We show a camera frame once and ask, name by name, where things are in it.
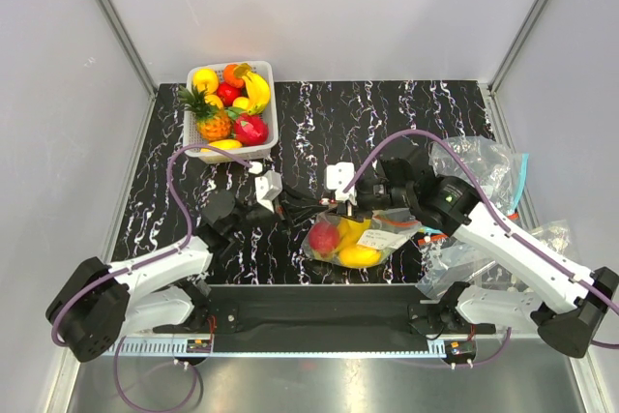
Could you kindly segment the yellow banana bunch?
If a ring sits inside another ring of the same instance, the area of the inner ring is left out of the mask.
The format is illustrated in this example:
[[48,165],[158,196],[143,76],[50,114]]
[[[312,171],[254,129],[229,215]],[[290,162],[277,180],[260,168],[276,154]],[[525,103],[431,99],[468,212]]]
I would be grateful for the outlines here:
[[342,249],[356,245],[363,233],[369,229],[370,225],[370,219],[353,221],[342,218],[338,224],[339,244],[336,247],[336,251],[341,251]]

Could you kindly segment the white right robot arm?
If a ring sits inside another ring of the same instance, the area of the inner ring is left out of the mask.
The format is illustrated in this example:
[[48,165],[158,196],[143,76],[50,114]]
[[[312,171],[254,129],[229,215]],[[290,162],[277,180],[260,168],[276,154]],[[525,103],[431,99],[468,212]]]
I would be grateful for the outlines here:
[[494,324],[536,330],[548,346],[577,359],[595,344],[614,307],[617,273],[592,270],[553,251],[508,220],[475,181],[437,175],[409,160],[381,164],[382,176],[366,178],[357,171],[348,184],[360,210],[406,208],[422,225],[489,255],[533,291],[527,298],[455,283],[439,308],[445,329],[456,333],[470,324]]

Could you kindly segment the clear bag orange zipper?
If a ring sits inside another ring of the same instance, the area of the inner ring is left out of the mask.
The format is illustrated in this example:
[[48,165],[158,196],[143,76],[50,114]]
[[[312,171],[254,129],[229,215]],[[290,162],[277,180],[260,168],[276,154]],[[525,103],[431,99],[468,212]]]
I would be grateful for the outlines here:
[[384,263],[421,228],[407,209],[379,211],[361,221],[321,213],[302,248],[314,260],[348,269],[369,268]]

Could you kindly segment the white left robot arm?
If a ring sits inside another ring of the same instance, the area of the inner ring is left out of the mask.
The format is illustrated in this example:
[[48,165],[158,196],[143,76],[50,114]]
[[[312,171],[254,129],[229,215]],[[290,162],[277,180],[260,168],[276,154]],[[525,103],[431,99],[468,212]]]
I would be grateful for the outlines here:
[[115,264],[97,257],[82,261],[46,310],[52,339],[86,363],[121,338],[142,331],[211,332],[216,318],[208,308],[208,291],[192,279],[230,252],[236,231],[244,226],[296,226],[329,205],[290,188],[251,204],[229,191],[215,192],[200,223],[180,242]]

